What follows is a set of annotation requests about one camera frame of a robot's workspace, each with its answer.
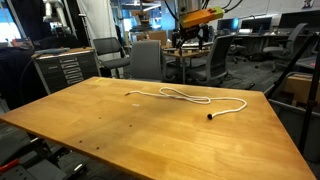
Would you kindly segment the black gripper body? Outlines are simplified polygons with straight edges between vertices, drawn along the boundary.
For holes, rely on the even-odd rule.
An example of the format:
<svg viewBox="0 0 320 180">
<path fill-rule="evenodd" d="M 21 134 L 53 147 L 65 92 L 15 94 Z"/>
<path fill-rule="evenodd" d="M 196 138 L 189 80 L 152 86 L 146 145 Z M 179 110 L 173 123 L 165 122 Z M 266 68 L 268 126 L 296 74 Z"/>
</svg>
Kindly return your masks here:
<svg viewBox="0 0 320 180">
<path fill-rule="evenodd" d="M 199 35 L 199 32 L 202 30 L 201 26 L 192 26 L 189 28 L 179 28 L 179 34 L 180 37 L 184 40 L 194 39 L 198 38 L 201 39 L 201 36 Z"/>
</svg>

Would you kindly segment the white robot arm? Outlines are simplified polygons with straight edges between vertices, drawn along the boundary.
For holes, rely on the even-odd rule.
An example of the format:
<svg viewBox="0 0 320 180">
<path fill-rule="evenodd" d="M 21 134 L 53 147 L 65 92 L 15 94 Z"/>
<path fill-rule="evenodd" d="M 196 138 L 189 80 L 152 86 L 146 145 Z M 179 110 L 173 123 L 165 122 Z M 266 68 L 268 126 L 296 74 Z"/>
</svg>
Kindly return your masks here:
<svg viewBox="0 0 320 180">
<path fill-rule="evenodd" d="M 173 46 L 182 54 L 182 46 L 188 40 L 197 39 L 199 48 L 209 39 L 207 25 L 214 17 L 214 8 L 204 8 L 202 0 L 175 0 L 176 12 L 173 17 L 177 29 L 173 34 Z"/>
</svg>

